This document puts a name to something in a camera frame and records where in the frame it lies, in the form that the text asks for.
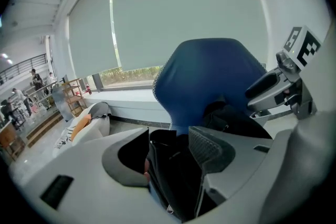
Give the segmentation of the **white sofa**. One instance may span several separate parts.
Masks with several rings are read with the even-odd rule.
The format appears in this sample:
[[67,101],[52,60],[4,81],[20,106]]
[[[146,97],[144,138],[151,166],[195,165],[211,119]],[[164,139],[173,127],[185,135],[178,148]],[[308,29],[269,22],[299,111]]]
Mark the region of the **white sofa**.
[[[74,118],[71,122],[69,126],[76,126],[77,123],[85,116],[88,114],[89,108],[86,108],[84,111],[82,111],[82,113]],[[90,121],[90,123],[84,128],[82,129],[74,138],[73,141],[71,141],[70,143],[64,145],[61,149],[57,150],[53,148],[53,158],[56,158],[58,155],[60,155],[62,152],[66,151],[67,149],[76,146],[78,144],[90,141],[90,140],[94,140],[97,138],[102,138],[105,136],[108,136],[110,133],[110,118],[106,117],[106,118],[96,118],[92,121]]]

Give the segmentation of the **wooden step platform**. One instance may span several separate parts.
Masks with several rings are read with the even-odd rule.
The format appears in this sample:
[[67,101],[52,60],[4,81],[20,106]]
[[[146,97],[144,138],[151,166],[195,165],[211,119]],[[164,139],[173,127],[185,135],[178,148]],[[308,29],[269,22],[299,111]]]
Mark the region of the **wooden step platform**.
[[42,138],[49,130],[51,130],[58,122],[63,119],[63,116],[59,111],[50,115],[47,119],[42,121],[37,127],[28,133],[26,136],[26,146],[31,148],[34,146],[40,138]]

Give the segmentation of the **grey cushion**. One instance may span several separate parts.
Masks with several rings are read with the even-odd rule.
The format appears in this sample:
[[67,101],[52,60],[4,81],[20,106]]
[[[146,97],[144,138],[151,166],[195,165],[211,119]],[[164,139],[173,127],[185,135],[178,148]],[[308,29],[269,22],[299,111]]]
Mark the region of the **grey cushion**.
[[106,118],[112,115],[111,109],[106,102],[98,102],[93,104],[88,111],[91,115],[91,121],[96,118]]

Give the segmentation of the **orange pillow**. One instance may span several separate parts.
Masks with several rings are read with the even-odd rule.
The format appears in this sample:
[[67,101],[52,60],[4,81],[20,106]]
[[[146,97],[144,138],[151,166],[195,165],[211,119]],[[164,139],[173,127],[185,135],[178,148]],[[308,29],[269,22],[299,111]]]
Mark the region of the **orange pillow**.
[[87,114],[85,115],[75,126],[72,134],[71,134],[71,141],[74,140],[74,138],[76,137],[76,135],[82,130],[84,129],[91,121],[91,114]]

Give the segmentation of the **blue chair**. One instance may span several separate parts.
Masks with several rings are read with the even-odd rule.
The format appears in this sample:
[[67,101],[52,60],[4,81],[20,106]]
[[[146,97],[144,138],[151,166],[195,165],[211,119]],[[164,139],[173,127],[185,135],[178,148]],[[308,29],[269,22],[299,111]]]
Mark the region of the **blue chair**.
[[200,125],[205,108],[224,100],[246,116],[245,91],[266,73],[236,39],[204,38],[182,42],[153,82],[153,95],[171,118],[171,129],[187,134]]

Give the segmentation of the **grey roller blind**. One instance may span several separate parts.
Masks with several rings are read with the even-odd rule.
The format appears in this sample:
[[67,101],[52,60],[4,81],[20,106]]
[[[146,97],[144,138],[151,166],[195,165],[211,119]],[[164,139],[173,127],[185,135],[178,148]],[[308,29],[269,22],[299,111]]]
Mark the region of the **grey roller blind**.
[[260,0],[113,0],[113,21],[124,71],[161,66],[190,39],[234,38],[267,61]]
[[69,14],[69,46],[78,78],[118,67],[110,14],[110,0],[79,0]]

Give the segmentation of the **leaning glass pane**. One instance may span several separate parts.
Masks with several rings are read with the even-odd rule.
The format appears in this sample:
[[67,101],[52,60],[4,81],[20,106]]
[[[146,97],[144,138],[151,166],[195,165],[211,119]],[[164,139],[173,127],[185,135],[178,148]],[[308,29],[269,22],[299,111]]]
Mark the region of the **leaning glass pane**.
[[63,92],[63,88],[60,86],[53,87],[52,89],[52,98],[55,102],[57,109],[59,110],[60,114],[64,118],[66,122],[72,120],[73,116],[70,111],[69,105],[66,101],[65,94]]

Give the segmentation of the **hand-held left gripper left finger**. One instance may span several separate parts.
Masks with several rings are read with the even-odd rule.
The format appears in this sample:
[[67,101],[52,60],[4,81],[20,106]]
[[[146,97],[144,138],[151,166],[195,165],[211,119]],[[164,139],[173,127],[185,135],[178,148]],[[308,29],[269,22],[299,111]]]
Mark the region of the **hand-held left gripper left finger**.
[[168,221],[144,175],[149,130],[75,145],[40,169],[25,196],[47,221]]

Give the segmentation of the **black and white patterned cushion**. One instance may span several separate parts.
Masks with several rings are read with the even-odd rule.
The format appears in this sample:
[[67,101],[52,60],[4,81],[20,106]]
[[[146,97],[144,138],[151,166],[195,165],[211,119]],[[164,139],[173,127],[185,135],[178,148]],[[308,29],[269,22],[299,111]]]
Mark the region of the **black and white patterned cushion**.
[[54,144],[54,149],[61,149],[64,145],[68,144],[71,142],[71,136],[72,133],[74,131],[75,127],[74,126],[69,126],[66,127],[62,133],[60,138],[56,141],[56,143]]

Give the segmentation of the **wooden shelf rack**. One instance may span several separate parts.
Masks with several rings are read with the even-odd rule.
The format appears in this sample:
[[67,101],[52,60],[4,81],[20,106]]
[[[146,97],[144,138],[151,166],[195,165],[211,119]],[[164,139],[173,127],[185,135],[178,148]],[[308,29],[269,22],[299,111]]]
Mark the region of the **wooden shelf rack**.
[[87,108],[81,91],[80,79],[71,80],[61,84],[65,101],[71,114],[76,118]]

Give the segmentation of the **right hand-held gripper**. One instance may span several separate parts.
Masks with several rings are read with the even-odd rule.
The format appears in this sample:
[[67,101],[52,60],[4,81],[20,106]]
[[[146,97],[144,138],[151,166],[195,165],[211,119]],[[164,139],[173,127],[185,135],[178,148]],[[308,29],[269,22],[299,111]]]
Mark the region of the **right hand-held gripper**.
[[313,98],[300,73],[308,66],[321,47],[321,42],[307,26],[294,27],[282,51],[276,53],[278,68],[275,68],[245,92],[247,109],[254,112],[251,118],[270,117],[268,109],[280,105],[290,106],[299,120],[316,112]]

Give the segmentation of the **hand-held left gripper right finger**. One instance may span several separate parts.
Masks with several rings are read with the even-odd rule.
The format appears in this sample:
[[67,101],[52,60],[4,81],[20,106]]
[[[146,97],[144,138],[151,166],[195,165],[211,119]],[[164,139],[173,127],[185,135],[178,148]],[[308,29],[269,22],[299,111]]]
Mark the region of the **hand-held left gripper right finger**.
[[189,149],[201,169],[198,202],[207,195],[214,203],[228,200],[252,176],[273,144],[271,138],[189,127]]

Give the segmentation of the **brown wooden side table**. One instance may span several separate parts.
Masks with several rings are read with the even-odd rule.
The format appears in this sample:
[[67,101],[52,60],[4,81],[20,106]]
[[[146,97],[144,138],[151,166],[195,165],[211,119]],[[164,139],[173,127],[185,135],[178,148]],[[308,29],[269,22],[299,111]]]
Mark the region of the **brown wooden side table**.
[[0,150],[12,161],[16,161],[25,149],[25,143],[16,133],[11,122],[0,129]]

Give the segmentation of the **black balcony railing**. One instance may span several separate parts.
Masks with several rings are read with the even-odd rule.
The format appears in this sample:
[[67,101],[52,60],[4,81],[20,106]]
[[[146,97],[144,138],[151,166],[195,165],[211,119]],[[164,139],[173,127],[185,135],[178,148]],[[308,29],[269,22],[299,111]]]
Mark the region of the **black balcony railing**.
[[47,62],[46,54],[42,54],[15,64],[0,72],[0,84],[4,84],[26,72],[30,72],[32,69],[40,68],[47,64]]

